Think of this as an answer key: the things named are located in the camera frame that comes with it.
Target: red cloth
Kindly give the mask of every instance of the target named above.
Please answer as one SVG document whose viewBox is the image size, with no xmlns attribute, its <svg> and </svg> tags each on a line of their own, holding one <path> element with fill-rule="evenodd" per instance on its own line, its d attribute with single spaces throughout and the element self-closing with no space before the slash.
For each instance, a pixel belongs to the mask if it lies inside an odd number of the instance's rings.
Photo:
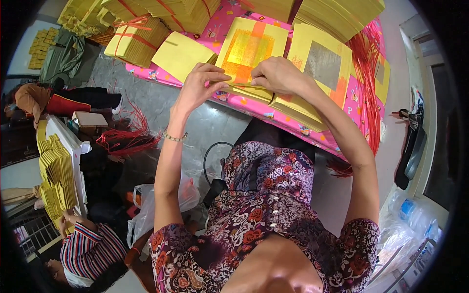
<svg viewBox="0 0 469 293">
<path fill-rule="evenodd" d="M 71 118 L 74 111 L 90 112 L 91 106 L 53 94 L 45 110 L 52 115 L 68 116 Z"/>
</svg>

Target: striped shirt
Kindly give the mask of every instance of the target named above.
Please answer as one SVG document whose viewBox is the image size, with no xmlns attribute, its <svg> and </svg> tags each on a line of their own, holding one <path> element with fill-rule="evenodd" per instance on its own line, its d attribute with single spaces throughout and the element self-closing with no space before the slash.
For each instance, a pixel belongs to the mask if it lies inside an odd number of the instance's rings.
<svg viewBox="0 0 469 293">
<path fill-rule="evenodd" d="M 61 249 L 65 269 L 78 276 L 96 280 L 111 264 L 123 261 L 127 252 L 108 224 L 96 224 L 98 232 L 75 224 Z"/>
</svg>

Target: plastic bottle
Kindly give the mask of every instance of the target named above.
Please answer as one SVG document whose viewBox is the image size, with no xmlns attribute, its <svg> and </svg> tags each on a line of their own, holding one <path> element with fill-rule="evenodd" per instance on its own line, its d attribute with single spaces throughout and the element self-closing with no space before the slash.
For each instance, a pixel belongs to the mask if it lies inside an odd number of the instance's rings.
<svg viewBox="0 0 469 293">
<path fill-rule="evenodd" d="M 415 236 L 421 239 L 438 240 L 438 222 L 430 213 L 430 205 L 419 198 L 409 198 L 403 190 L 392 195 L 388 211 L 406 223 Z"/>
</svg>

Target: pink tablecloth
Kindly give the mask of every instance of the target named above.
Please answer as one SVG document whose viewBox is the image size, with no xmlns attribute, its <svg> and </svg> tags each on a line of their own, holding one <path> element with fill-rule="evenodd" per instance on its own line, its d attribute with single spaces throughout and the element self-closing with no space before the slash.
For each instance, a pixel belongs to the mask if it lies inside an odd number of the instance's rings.
<svg viewBox="0 0 469 293">
<path fill-rule="evenodd" d="M 247 12 L 246 10 L 241 9 L 241 6 L 236 0 L 222 0 L 221 5 L 218 11 L 213 15 L 209 23 L 207 24 L 206 30 L 203 35 L 194 35 L 190 33 L 183 33 L 189 38 L 196 40 L 197 42 L 203 44 L 204 46 L 212 49 L 215 53 L 219 54 L 221 45 L 225 40 L 226 34 L 228 33 L 229 27 L 233 22 L 236 16 L 241 16 L 257 21 L 262 21 L 268 24 L 273 24 L 282 28 L 285 28 L 290 31 L 289 40 L 293 35 L 291 30 L 291 25 L 279 22 L 270 17 L 265 17 L 257 13 Z M 379 19 L 376 18 L 373 20 L 379 29 L 380 35 L 382 36 L 381 23 Z M 386 51 L 384 46 L 384 39 L 380 39 L 380 52 L 386 57 Z M 140 68 L 130 64 L 126 65 L 126 69 L 134 74 L 135 76 L 156 81 L 159 83 L 164 83 L 172 85 L 174 87 L 182 87 L 182 83 L 171 76 L 168 72 L 158 67 L 156 64 L 151 64 L 150 68 Z M 311 143 L 317 147 L 320 147 L 342 159 L 345 159 L 342 155 L 337 143 L 335 142 L 331 132 L 329 130 L 323 131 L 320 133 L 313 132 L 307 129 L 301 123 L 293 120 L 292 118 L 284 115 L 283 113 L 276 111 L 269 106 L 266 106 L 262 103 L 256 102 L 254 100 L 235 96 L 230 93 L 217 92 L 213 95 L 212 99 L 218 103 L 223 103 L 230 108 L 236 109 L 240 112 L 246 113 L 250 116 L 257 117 L 264 120 L 267 123 L 273 124 L 283 130 L 290 132 L 291 134 Z M 367 122 L 360 121 L 361 109 L 359 107 L 360 93 L 358 91 L 357 80 L 350 76 L 350 81 L 347 89 L 347 98 L 345 100 L 344 111 L 352 118 L 352 120 L 359 125 L 359 123 L 364 124 L 365 130 L 367 129 Z M 384 105 L 377 99 L 378 106 L 380 108 L 380 116 L 383 119 L 384 116 Z"/>
</svg>

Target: bundle of red strings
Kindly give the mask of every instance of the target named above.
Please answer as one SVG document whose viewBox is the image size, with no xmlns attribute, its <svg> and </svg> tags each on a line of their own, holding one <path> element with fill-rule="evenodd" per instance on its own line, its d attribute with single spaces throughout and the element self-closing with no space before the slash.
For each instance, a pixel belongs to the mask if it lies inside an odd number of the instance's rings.
<svg viewBox="0 0 469 293">
<path fill-rule="evenodd" d="M 111 129 L 103 132 L 101 136 L 96 140 L 96 143 L 100 144 L 105 148 L 110 155 L 113 156 L 129 156 L 134 153 L 155 148 L 161 139 L 161 132 L 157 136 L 153 136 L 148 127 L 148 121 L 142 110 L 133 104 L 127 97 L 130 106 L 133 111 L 123 111 L 129 113 L 131 123 L 129 125 L 129 131 Z M 127 144 L 125 147 L 120 147 L 120 142 L 125 141 Z"/>
<path fill-rule="evenodd" d="M 379 33 L 372 21 L 361 32 L 351 38 L 346 45 L 352 49 L 352 62 L 358 79 L 360 121 L 359 128 L 364 136 L 368 134 L 368 144 L 376 155 L 379 147 L 381 123 L 378 104 L 375 94 L 375 72 L 379 58 Z M 368 122 L 368 133 L 365 124 Z M 328 161 L 328 167 L 334 170 L 339 178 L 352 176 L 352 168 L 349 164 Z"/>
</svg>

